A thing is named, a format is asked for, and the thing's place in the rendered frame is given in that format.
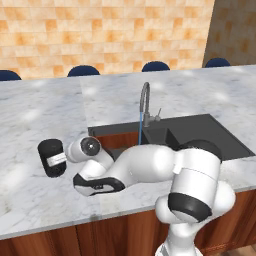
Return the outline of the blue water stream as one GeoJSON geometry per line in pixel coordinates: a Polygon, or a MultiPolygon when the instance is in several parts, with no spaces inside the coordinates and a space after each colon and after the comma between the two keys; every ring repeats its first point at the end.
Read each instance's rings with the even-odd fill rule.
{"type": "Polygon", "coordinates": [[[141,145],[141,141],[142,141],[142,127],[143,127],[143,112],[140,112],[138,145],[141,145]]]}

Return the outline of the wooden counter cabinet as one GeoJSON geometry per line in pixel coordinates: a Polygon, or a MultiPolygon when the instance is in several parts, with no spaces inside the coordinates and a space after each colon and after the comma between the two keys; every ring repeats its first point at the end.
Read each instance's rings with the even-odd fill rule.
{"type": "MultiPolygon", "coordinates": [[[[168,226],[154,211],[0,240],[0,256],[154,256],[168,226]]],[[[239,192],[230,212],[197,233],[204,256],[256,244],[256,189],[239,192]]]]}

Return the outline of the dark blue stool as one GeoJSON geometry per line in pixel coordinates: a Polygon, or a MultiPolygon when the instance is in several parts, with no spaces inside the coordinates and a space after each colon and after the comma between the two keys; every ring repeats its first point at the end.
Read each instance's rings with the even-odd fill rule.
{"type": "Polygon", "coordinates": [[[219,58],[219,57],[210,59],[205,65],[206,68],[226,67],[226,66],[230,66],[229,61],[226,60],[225,58],[219,58]]]}
{"type": "Polygon", "coordinates": [[[93,66],[90,65],[79,65],[73,67],[69,73],[68,77],[77,77],[77,76],[92,76],[99,75],[100,72],[93,66]]]}
{"type": "Polygon", "coordinates": [[[155,72],[155,71],[167,71],[169,70],[169,66],[162,61],[150,61],[146,63],[142,71],[143,72],[155,72]]]}
{"type": "Polygon", "coordinates": [[[20,80],[21,77],[11,70],[0,70],[0,81],[20,80]]]}

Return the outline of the dark grey sink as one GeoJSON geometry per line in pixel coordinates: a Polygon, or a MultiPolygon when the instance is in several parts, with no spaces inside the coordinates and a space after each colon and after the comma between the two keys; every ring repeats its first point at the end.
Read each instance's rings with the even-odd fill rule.
{"type": "MultiPolygon", "coordinates": [[[[138,144],[139,123],[89,127],[88,133],[96,137],[116,160],[124,150],[138,144]]],[[[192,140],[214,143],[220,149],[223,160],[255,155],[210,114],[162,119],[142,128],[141,144],[166,145],[177,150],[180,145],[192,140]]]]}

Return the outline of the grey sink faucet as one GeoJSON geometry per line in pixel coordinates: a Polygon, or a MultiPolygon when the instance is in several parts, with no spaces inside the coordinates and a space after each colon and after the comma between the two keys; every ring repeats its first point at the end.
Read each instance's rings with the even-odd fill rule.
{"type": "Polygon", "coordinates": [[[156,120],[155,116],[152,116],[149,112],[150,103],[150,84],[145,82],[141,91],[139,110],[142,114],[142,124],[144,127],[148,127],[151,122],[156,120]]]}

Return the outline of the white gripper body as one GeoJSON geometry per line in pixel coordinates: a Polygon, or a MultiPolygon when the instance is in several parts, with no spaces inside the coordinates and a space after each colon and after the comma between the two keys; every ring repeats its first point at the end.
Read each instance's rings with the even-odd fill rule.
{"type": "Polygon", "coordinates": [[[51,156],[47,159],[47,164],[49,167],[53,167],[55,165],[61,164],[67,160],[64,152],[51,156]]]}

